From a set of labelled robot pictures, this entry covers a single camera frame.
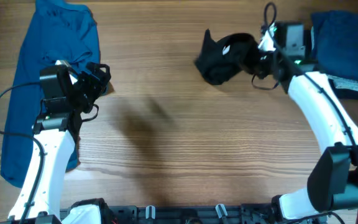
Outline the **black t-shirt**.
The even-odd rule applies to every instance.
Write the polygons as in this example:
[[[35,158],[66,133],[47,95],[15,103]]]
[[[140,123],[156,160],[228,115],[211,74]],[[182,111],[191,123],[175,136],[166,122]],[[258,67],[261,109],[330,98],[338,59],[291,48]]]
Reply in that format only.
[[[222,85],[241,71],[253,75],[260,58],[258,43],[253,35],[236,33],[215,41],[207,29],[194,65],[207,83]]]

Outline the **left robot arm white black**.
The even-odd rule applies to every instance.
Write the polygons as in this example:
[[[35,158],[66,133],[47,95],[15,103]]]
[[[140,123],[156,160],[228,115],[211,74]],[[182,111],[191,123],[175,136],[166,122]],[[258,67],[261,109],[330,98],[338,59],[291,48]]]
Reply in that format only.
[[[70,156],[74,153],[82,113],[90,113],[111,79],[106,64],[89,62],[76,73],[65,60],[40,71],[44,93],[32,134],[32,157],[24,184],[6,223],[111,223],[113,212],[101,199],[74,203],[65,217],[60,198]]]

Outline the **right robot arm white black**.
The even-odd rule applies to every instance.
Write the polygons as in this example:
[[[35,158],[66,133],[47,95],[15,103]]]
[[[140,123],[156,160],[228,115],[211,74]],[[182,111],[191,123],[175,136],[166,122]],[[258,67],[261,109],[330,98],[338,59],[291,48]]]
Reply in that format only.
[[[326,74],[303,59],[302,24],[265,22],[258,46],[262,72],[271,73],[298,105],[318,141],[321,157],[306,187],[272,199],[272,223],[299,223],[337,210],[357,210],[358,127],[335,96]]]

